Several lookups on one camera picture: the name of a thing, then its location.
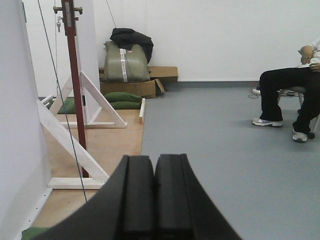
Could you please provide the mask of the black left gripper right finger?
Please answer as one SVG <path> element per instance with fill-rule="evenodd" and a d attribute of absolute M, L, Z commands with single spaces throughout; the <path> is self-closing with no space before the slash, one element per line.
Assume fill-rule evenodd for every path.
<path fill-rule="evenodd" d="M 186 154 L 162 154 L 155 168 L 158 240 L 239 240 L 197 179 Z"/>

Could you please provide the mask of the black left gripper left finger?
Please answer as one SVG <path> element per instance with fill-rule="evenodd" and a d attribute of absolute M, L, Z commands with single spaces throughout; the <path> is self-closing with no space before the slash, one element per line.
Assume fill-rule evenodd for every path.
<path fill-rule="evenodd" d="M 37 240 L 153 240 L 154 172 L 146 155 L 122 157 L 100 190 Z"/>

